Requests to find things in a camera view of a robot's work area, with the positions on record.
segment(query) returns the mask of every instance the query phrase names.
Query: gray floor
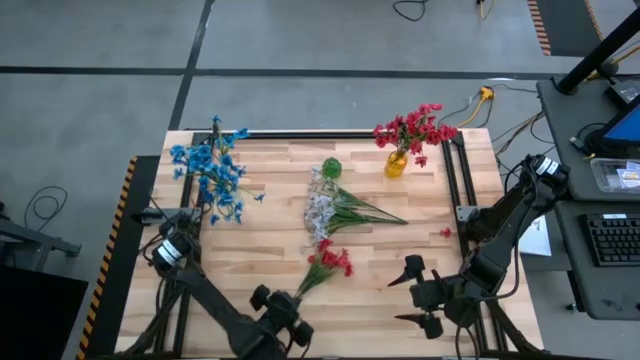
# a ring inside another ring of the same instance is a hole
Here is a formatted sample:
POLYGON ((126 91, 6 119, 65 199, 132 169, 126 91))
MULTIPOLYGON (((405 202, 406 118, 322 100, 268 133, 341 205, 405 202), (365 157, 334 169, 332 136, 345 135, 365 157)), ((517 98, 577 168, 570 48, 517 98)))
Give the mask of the gray floor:
MULTIPOLYGON (((203 4, 0 0, 0 65, 184 67, 203 4)), ((605 35, 634 8, 632 0, 592 4, 605 35)), ((382 0, 218 0, 198 68, 531 73, 565 72, 577 61, 542 55, 524 0, 498 0, 484 23, 470 0, 431 0, 419 23, 401 19, 391 2, 382 0)), ((640 56, 625 61, 622 71, 640 72, 640 56)), ((11 154, 0 159, 0 199, 12 217, 21 219, 37 189, 67 188, 68 204, 46 232, 83 245, 80 258, 54 256, 47 271, 93 285, 127 161, 160 151, 181 79, 0 75, 0 151, 11 154)), ((505 81, 196 77, 180 128, 208 126, 213 114, 235 128, 372 128, 422 102, 443 103, 448 113, 464 106, 481 85, 499 83, 505 81)), ((535 88, 533 81, 508 84, 535 88)), ((480 123, 487 110, 471 125, 480 123)), ((495 138, 538 111, 535 94, 497 87, 487 127, 495 138)), ((448 122, 458 124, 469 112, 448 122)), ((535 131, 551 139, 544 120, 535 131)), ((526 132, 501 160, 513 166, 527 153, 550 148, 526 132)), ((637 358, 640 345, 633 338, 640 324, 568 314, 563 310, 572 301, 566 276, 527 277, 548 349, 637 358)), ((75 354, 83 322, 84 315, 65 358, 75 354)))

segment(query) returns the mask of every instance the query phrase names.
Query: yellow vase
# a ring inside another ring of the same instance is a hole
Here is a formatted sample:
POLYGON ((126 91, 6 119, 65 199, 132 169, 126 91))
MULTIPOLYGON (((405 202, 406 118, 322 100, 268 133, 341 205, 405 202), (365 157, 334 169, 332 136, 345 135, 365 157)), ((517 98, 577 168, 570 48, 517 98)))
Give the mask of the yellow vase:
POLYGON ((387 164, 384 166, 384 173, 392 179, 399 178, 407 167, 409 157, 406 153, 394 151, 387 158, 387 164))

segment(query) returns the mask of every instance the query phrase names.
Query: black keyboard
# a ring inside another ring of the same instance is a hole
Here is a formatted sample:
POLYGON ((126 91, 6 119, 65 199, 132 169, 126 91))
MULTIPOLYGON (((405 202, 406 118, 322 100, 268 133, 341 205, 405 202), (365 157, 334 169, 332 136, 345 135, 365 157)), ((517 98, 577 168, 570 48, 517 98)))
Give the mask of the black keyboard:
POLYGON ((579 219, 596 266, 640 266, 640 214, 589 214, 579 219))

